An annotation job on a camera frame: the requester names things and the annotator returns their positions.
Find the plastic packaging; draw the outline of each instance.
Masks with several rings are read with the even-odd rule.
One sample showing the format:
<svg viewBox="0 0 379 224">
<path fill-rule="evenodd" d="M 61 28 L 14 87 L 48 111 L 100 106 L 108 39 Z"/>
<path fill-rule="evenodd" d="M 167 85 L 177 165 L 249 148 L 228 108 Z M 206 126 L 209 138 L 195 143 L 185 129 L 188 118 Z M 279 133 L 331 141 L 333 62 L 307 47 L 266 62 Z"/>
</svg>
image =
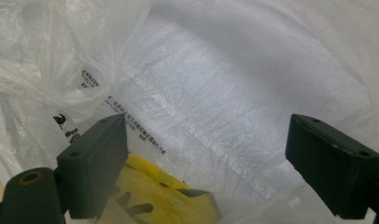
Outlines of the plastic packaging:
<svg viewBox="0 0 379 224">
<path fill-rule="evenodd" d="M 38 4 L 0 3 L 0 157 L 11 173 L 123 113 L 133 154 L 253 223 L 238 205 L 271 205 L 303 183 L 284 155 L 292 113 L 379 152 L 378 0 L 159 0 L 125 59 L 146 13 L 114 1 Z M 122 15 L 133 26 L 119 26 Z"/>
</svg>

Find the yellow plastic wrapper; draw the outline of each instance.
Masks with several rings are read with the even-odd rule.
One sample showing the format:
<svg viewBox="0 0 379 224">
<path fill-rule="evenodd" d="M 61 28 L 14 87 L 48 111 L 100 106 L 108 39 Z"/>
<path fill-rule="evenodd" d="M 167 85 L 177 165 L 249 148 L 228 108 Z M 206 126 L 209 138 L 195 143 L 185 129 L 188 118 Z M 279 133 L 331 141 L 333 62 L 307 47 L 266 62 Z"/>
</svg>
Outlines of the yellow plastic wrapper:
<svg viewBox="0 0 379 224">
<path fill-rule="evenodd" d="M 191 189 L 149 161 L 129 154 L 101 221 L 105 224 L 210 224 L 219 218 L 210 192 Z"/>
</svg>

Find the crumpled plastic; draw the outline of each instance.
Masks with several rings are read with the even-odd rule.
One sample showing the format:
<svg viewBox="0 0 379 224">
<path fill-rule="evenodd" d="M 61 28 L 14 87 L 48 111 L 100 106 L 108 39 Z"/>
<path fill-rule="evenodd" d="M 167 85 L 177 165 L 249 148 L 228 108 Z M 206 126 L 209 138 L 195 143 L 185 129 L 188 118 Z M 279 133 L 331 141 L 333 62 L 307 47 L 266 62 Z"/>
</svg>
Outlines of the crumpled plastic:
<svg viewBox="0 0 379 224">
<path fill-rule="evenodd" d="M 158 0 L 138 35 L 130 35 L 134 42 L 126 58 L 120 52 L 127 38 L 109 37 L 127 33 L 113 29 L 116 26 L 109 26 L 103 16 L 77 17 L 81 1 L 72 3 L 78 4 L 73 11 L 66 8 L 64 17 L 72 20 L 65 24 L 77 29 L 58 39 L 71 36 L 77 42 L 64 48 L 59 45 L 63 42 L 38 41 L 45 36 L 26 33 L 25 24 L 39 27 L 31 16 L 27 23 L 8 20 L 8 14 L 20 13 L 11 3 L 0 3 L 0 36 L 5 37 L 0 38 L 0 107 L 9 109 L 0 109 L 1 137 L 36 139 L 33 130 L 43 120 L 53 126 L 51 117 L 60 115 L 67 119 L 61 125 L 63 133 L 83 133 L 96 120 L 123 113 L 131 152 L 196 189 L 212 191 L 227 217 L 239 214 L 240 204 L 266 202 L 274 207 L 268 202 L 276 193 L 298 193 L 294 189 L 303 180 L 284 155 L 293 113 L 326 121 L 379 152 L 378 0 Z M 105 15 L 100 8 L 111 5 L 99 3 L 90 1 L 84 11 Z M 57 4 L 52 10 L 61 13 L 57 18 L 64 6 Z M 47 21 L 52 18 L 45 11 L 41 14 L 49 15 Z M 52 21 L 51 27 L 61 22 Z M 106 27 L 118 34 L 91 31 Z M 25 34 L 32 35 L 32 41 L 24 41 Z M 26 51 L 33 48 L 33 54 Z M 59 56 L 67 50 L 81 53 L 76 58 Z M 53 63 L 41 63 L 45 60 Z M 82 70 L 90 76 L 82 76 Z M 20 105 L 25 101 L 44 114 L 24 110 Z M 40 126 L 30 127 L 33 121 Z M 63 133 L 58 133 L 59 127 L 49 130 L 43 134 L 57 136 L 56 148 L 62 150 Z M 8 169 L 35 164 L 16 160 L 15 153 L 27 155 L 38 144 L 21 139 L 0 141 L 2 160 L 7 160 L 4 153 L 13 158 L 5 163 Z M 21 144 L 28 147 L 18 150 Z M 242 214 L 250 223 L 257 220 L 253 215 Z"/>
</svg>

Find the screw hole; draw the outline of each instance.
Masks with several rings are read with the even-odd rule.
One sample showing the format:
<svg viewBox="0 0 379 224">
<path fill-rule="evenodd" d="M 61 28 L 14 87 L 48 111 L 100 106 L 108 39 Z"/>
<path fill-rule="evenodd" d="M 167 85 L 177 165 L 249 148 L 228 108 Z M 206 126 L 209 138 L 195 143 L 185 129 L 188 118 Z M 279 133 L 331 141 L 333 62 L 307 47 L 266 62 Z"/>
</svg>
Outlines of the screw hole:
<svg viewBox="0 0 379 224">
<path fill-rule="evenodd" d="M 371 156 L 370 153 L 365 152 L 365 151 L 360 151 L 359 154 L 360 154 L 361 156 L 363 156 L 363 157 L 369 157 L 369 156 Z"/>
<path fill-rule="evenodd" d="M 31 172 L 27 175 L 24 175 L 20 180 L 19 180 L 19 183 L 21 185 L 30 185 L 30 184 L 33 184 L 35 182 L 37 182 L 40 178 L 42 177 L 42 174 L 41 172 Z"/>
<path fill-rule="evenodd" d="M 77 157 L 77 156 L 79 156 L 79 152 L 72 152 L 72 153 L 70 153 L 70 157 Z"/>
</svg>

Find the yellow package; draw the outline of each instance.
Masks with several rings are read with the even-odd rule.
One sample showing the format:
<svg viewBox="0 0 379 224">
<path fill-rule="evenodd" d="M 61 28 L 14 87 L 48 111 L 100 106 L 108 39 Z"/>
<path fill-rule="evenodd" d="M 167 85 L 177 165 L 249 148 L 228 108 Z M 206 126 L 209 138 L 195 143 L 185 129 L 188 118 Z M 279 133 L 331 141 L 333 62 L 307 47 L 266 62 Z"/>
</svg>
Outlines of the yellow package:
<svg viewBox="0 0 379 224">
<path fill-rule="evenodd" d="M 220 218 L 210 192 L 191 189 L 132 154 L 119 174 L 116 187 L 101 217 L 105 224 L 128 223 L 129 219 L 139 224 L 210 224 Z"/>
</svg>

